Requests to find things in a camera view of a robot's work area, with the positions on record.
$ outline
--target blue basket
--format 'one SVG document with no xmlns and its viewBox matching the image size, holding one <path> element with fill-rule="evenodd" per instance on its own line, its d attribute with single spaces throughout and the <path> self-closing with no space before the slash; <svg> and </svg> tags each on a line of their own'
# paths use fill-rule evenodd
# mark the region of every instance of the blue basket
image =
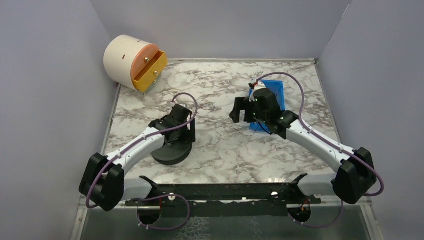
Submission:
<svg viewBox="0 0 424 240">
<path fill-rule="evenodd" d="M 280 80 L 261 80 L 263 84 L 265 84 L 265 87 L 269 88 L 271 91 L 273 91 L 277 97 L 277 102 L 281 108 L 281 110 L 286 110 L 284 106 L 284 91 L 283 91 L 283 81 Z M 249 96 L 252 94 L 252 89 L 249 90 Z M 267 126 L 265 124 L 262 124 L 262 127 L 267 130 Z M 259 127 L 259 124 L 256 122 L 252 122 L 249 127 L 250 130 L 257 131 L 257 132 L 265 132 L 262 130 L 262 128 Z"/>
</svg>

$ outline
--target gray floor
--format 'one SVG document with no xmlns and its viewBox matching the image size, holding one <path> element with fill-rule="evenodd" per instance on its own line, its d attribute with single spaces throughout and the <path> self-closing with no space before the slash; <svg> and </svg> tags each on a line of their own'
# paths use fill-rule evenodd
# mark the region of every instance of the gray floor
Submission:
<svg viewBox="0 0 424 240">
<path fill-rule="evenodd" d="M 312 209 L 308 223 L 325 224 L 339 213 L 340 207 Z M 163 218 L 161 227 L 178 225 L 180 218 Z M 83 240 L 367 240 L 371 239 L 360 206 L 345 206 L 342 219 L 332 227 L 311 229 L 290 221 L 288 217 L 193 217 L 186 226 L 175 231 L 146 230 L 138 227 L 135 209 L 94 209 L 88 212 Z"/>
</svg>

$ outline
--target metal frame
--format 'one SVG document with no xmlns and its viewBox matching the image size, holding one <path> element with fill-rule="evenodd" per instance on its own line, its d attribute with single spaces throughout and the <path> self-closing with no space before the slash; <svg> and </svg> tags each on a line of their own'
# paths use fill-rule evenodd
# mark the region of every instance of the metal frame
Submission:
<svg viewBox="0 0 424 240">
<path fill-rule="evenodd" d="M 223 63 L 223 62 L 312 62 L 314 63 L 315 66 L 315 71 L 316 74 L 318 76 L 318 80 L 319 83 L 321 85 L 321 89 L 324 93 L 324 97 L 325 99 L 327 99 L 326 97 L 326 92 L 323 89 L 323 85 L 322 85 L 322 81 L 320 78 L 320 74 L 318 71 L 318 66 L 317 66 L 317 59 L 214 59 L 214 58 L 206 58 L 206 59 L 185 59 L 185 58 L 175 58 L 175 59 L 169 59 L 169 63 L 181 63 L 181 62 L 185 62 L 185 63 Z M 113 123 L 113 118 L 115 115 L 115 111 L 117 109 L 117 104 L 118 104 L 118 100 L 119 100 L 119 96 L 120 96 L 120 92 L 121 92 L 121 88 L 122 86 L 119 85 L 117 90 L 116 90 L 116 94 L 115 94 L 115 99 L 113 102 L 113 107 L 110 113 L 110 118 L 109 118 L 109 122 L 107 125 L 107 129 L 106 129 L 106 133 L 103 139 L 103 145 L 101 147 L 101 153 L 104 154 L 106 151 L 106 147 L 108 144 L 108 140 L 109 140 L 109 135 L 111 132 L 111 128 L 112 128 L 112 123 Z M 333 117 L 333 112 L 331 110 L 330 104 L 327 102 L 328 105 L 328 109 L 331 115 L 331 119 L 334 123 L 334 130 L 336 132 L 336 136 L 339 142 L 341 142 L 340 139 L 340 135 L 339 135 L 339 131 L 337 130 L 337 124 L 334 120 Z M 340 199 L 338 199 L 335 196 L 323 196 L 320 198 L 321 199 L 321 203 L 319 204 L 311 204 L 312 207 L 332 207 L 332 206 L 340 206 Z M 88 214 L 88 209 L 85 207 L 85 201 L 86 201 L 86 197 L 81 195 L 80 199 L 79 199 L 79 203 L 78 203 L 78 210 L 76 212 L 76 217 L 75 217 L 75 221 L 74 221 L 74 226 L 71 232 L 71 236 L 70 239 L 71 240 L 80 240 L 83 234 L 83 230 L 84 230 L 84 226 L 85 226 L 85 222 L 87 219 L 87 214 Z M 287 208 L 293 208 L 293 207 L 299 207 L 300 204 L 287 204 L 286 205 Z M 383 240 L 380 228 L 379 228 L 379 224 L 376 221 L 375 217 L 374 217 L 374 213 L 372 211 L 372 201 L 370 200 L 369 197 L 363 197 L 361 198 L 361 200 L 359 200 L 355 206 L 360 206 L 361 210 L 362 210 L 362 214 L 364 217 L 364 222 L 366 224 L 366 227 L 368 229 L 368 233 L 369 236 L 371 238 L 371 240 Z M 121 201 L 116 207 L 115 209 L 145 209 L 145 208 L 149 208 L 146 206 L 126 206 L 126 202 L 125 201 Z"/>
</svg>

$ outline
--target gray partition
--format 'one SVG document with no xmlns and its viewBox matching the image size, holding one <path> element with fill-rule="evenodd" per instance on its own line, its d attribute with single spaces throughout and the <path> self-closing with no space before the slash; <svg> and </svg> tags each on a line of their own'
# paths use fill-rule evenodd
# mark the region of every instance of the gray partition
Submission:
<svg viewBox="0 0 424 240">
<path fill-rule="evenodd" d="M 353 0 L 318 62 L 341 140 L 369 148 L 385 180 L 373 202 L 387 240 L 424 234 L 423 13 L 422 0 Z"/>
<path fill-rule="evenodd" d="M 111 38 L 170 58 L 318 58 L 351 0 L 90 0 Z"/>
<path fill-rule="evenodd" d="M 1 239 L 70 237 L 115 95 L 109 42 L 88 0 L 1 1 Z"/>
</svg>

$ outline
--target white marble surface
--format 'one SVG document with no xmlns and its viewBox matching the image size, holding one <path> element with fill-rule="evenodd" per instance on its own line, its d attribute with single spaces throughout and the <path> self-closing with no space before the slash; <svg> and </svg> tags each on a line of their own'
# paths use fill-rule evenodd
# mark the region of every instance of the white marble surface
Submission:
<svg viewBox="0 0 424 240">
<path fill-rule="evenodd" d="M 143 96 L 123 87 L 106 152 L 112 152 L 141 134 L 147 125 L 171 111 L 172 97 L 191 93 L 199 103 L 196 142 L 189 157 L 165 166 L 148 157 L 127 178 L 147 176 L 157 183 L 273 183 L 291 181 L 302 173 L 328 173 L 329 167 L 299 145 L 266 133 L 253 134 L 248 124 L 233 123 L 229 113 L 234 98 L 248 95 L 252 78 L 287 72 L 301 82 L 306 93 L 303 119 L 318 131 L 337 139 L 326 100 L 312 62 L 179 62 L 162 72 L 154 88 Z M 296 83 L 283 76 L 285 108 L 299 111 L 301 94 Z M 193 107 L 188 97 L 180 103 Z"/>
</svg>

